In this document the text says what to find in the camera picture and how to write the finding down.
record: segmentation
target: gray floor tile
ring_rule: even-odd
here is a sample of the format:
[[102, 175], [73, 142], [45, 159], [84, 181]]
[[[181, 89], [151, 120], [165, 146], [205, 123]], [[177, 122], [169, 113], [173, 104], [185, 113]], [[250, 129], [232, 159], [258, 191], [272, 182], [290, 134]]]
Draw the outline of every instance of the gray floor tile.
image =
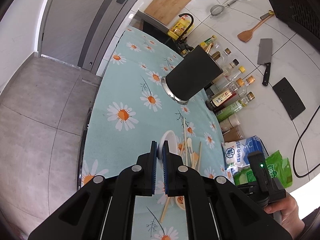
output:
[[58, 127], [80, 70], [47, 58], [33, 58], [10, 87], [3, 105], [41, 123]]
[[67, 101], [58, 129], [81, 135], [96, 90], [97, 87], [82, 82], [79, 77]]
[[20, 228], [27, 236], [43, 222], [42, 219], [31, 216], [11, 205], [2, 197], [0, 197], [0, 209], [7, 221]]
[[0, 196], [41, 219], [48, 210], [48, 175], [56, 129], [0, 105]]
[[49, 208], [52, 214], [76, 192], [80, 136], [61, 130], [54, 140], [49, 174]]

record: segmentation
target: snack bag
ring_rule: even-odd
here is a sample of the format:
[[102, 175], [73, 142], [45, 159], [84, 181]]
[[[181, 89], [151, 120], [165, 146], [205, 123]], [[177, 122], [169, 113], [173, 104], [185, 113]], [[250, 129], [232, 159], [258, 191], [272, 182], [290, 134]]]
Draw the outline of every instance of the snack bag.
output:
[[[282, 159], [279, 151], [266, 158], [266, 164], [271, 178], [278, 178], [283, 187], [287, 188], [292, 185], [292, 172], [289, 159]], [[255, 176], [250, 168], [243, 169], [233, 176], [235, 185], [256, 181]]]

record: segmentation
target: cutting board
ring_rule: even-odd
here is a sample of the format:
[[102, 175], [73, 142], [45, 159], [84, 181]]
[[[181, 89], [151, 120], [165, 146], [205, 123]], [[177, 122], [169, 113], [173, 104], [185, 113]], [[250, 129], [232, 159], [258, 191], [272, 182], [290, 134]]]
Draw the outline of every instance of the cutting board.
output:
[[164, 25], [168, 25], [190, 1], [153, 0], [144, 12]]

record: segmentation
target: light blue tablecloth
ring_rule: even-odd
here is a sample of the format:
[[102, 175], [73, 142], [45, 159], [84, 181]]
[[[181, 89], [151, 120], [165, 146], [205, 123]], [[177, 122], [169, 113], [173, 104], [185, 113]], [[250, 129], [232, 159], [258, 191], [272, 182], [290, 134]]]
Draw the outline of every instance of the light blue tablecloth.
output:
[[[211, 178], [224, 175], [232, 180], [224, 170], [223, 137], [216, 117], [204, 104], [204, 90], [181, 106], [161, 86], [161, 76], [182, 59], [140, 30], [125, 31], [109, 61], [93, 107], [84, 149], [82, 184], [94, 175], [112, 177], [134, 165], [139, 155], [150, 152], [151, 141], [159, 143], [167, 130], [174, 131], [179, 147], [184, 140], [183, 116], [195, 152], [199, 152], [202, 141], [200, 174]], [[154, 219], [153, 215], [160, 219], [166, 198], [163, 171], [158, 163], [155, 195], [136, 198], [133, 240], [188, 239], [185, 211], [173, 199], [161, 224], [164, 232]]]

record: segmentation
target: cylindrical utensil holder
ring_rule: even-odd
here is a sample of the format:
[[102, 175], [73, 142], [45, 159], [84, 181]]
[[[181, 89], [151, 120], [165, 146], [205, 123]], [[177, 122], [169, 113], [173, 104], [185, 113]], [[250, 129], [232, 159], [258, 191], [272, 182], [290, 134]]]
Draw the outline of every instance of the cylindrical utensil holder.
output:
[[198, 45], [163, 78], [162, 85], [173, 100], [185, 105], [221, 73], [218, 64]]

